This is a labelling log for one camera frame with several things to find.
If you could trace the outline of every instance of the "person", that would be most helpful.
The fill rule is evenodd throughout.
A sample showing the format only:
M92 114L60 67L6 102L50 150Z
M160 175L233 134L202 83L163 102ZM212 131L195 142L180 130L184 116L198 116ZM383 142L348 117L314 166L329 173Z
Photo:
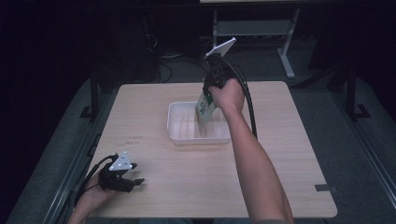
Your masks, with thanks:
M236 79L229 79L222 89L209 87L213 101L227 119L236 170L251 223L294 223L289 200L274 165L262 145L248 127L242 110L245 94ZM88 215L115 195L114 190L92 188L97 175L88 182L89 189L81 196L69 224L82 224Z

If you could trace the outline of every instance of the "table top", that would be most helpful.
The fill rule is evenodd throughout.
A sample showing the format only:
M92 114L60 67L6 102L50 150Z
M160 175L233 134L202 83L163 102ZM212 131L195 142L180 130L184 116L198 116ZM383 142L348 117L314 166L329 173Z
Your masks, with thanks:
M337 213L304 125L284 82L249 82L258 139L271 158L295 217ZM173 102L197 101L202 83L120 88L92 159L127 151L137 167L126 179L142 186L120 193L94 217L247 217L232 143L175 145L166 130ZM244 116L250 121L248 107Z

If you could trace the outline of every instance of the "white plastic container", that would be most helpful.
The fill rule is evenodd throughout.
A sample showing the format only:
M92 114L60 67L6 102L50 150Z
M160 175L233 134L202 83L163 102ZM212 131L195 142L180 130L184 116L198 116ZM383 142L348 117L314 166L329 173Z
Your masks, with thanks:
M213 120L206 124L207 136L202 137L198 129L196 102L175 102L169 105L167 129L176 145L223 144L231 140L227 120L221 110L213 112Z

